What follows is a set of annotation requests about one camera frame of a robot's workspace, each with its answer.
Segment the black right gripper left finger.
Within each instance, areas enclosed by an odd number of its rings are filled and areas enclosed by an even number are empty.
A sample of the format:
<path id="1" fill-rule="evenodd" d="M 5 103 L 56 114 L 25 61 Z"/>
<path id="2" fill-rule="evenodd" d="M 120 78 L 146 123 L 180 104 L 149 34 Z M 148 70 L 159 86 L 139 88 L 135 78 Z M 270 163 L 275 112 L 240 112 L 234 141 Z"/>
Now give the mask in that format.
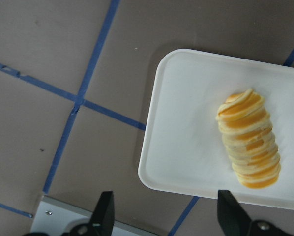
<path id="1" fill-rule="evenodd" d="M 113 191 L 102 192 L 89 224 L 91 236 L 111 236 L 115 222 Z"/>

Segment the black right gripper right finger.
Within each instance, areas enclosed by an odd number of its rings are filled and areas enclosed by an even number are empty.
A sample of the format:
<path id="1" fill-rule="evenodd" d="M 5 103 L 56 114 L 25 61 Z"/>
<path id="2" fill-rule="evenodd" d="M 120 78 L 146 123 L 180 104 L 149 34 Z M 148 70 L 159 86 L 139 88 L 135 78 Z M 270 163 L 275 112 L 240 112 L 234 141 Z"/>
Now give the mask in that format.
<path id="1" fill-rule="evenodd" d="M 246 236 L 252 222 L 229 190 L 218 190 L 217 219 L 225 236 Z"/>

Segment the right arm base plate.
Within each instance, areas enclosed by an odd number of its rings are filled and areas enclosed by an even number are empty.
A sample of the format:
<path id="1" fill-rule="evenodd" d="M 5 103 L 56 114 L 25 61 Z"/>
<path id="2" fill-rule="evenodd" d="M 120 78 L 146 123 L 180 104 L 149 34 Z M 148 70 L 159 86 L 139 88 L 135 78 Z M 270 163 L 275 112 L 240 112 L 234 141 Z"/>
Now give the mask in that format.
<path id="1" fill-rule="evenodd" d="M 34 217 L 30 236 L 90 236 L 94 211 L 43 197 Z M 154 233 L 115 220 L 112 236 L 153 236 Z"/>

